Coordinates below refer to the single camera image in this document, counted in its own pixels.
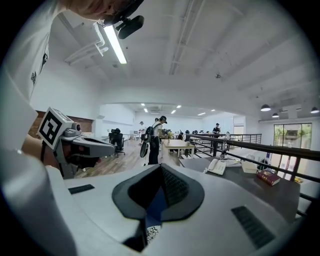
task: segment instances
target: red brick wall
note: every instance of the red brick wall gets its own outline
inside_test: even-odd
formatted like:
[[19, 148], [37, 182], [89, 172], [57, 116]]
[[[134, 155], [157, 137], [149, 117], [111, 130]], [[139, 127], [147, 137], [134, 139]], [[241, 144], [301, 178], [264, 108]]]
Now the red brick wall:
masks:
[[[42, 118], [45, 115], [45, 112], [42, 111], [37, 111], [38, 112], [38, 117], [34, 121], [34, 123], [31, 126], [31, 129], [29, 130], [29, 135], [31, 135], [34, 138], [40, 139], [40, 137], [37, 135], [37, 131], [39, 128], [39, 125], [41, 123]], [[83, 133], [90, 133], [92, 132], [92, 123], [93, 120], [91, 119], [85, 119], [85, 118], [79, 118], [79, 117], [74, 117], [74, 116], [68, 116], [70, 119], [72, 119], [74, 122], [79, 123], [81, 125], [81, 131]]]

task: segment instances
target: red book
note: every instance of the red book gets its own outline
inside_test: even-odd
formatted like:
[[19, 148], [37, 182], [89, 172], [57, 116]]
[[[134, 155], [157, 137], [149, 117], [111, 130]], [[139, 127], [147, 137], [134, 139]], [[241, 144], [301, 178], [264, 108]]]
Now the red book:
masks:
[[267, 170], [258, 171], [256, 176], [270, 186], [277, 184], [281, 179], [278, 175]]

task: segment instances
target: dark desk surface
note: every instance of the dark desk surface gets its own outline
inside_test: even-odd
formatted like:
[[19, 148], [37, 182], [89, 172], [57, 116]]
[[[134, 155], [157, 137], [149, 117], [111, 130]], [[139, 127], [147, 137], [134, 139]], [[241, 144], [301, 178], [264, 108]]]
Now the dark desk surface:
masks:
[[[214, 157], [180, 159], [180, 162], [185, 168], [203, 172], [205, 168], [209, 167], [213, 159]], [[288, 223], [295, 220], [300, 196], [300, 185], [298, 183], [281, 178], [278, 184], [269, 186], [256, 174], [245, 173], [242, 167], [226, 167], [223, 175], [212, 172], [207, 172], [207, 174], [236, 183], [274, 207]]]

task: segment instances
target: window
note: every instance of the window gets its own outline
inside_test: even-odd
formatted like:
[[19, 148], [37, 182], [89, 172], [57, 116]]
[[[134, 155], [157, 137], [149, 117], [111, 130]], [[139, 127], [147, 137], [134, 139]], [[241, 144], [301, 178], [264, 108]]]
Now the window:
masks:
[[311, 123], [275, 124], [273, 145], [310, 149], [311, 147]]

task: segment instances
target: backpack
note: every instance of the backpack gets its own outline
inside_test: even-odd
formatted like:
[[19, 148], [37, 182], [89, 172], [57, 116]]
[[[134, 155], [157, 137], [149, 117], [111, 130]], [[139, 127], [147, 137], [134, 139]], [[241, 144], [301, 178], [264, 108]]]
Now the backpack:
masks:
[[155, 138], [154, 129], [157, 128], [160, 125], [161, 125], [161, 123], [158, 123], [155, 127], [149, 126], [145, 131], [145, 135], [144, 135], [143, 141], [146, 142], [146, 143], [151, 143]]

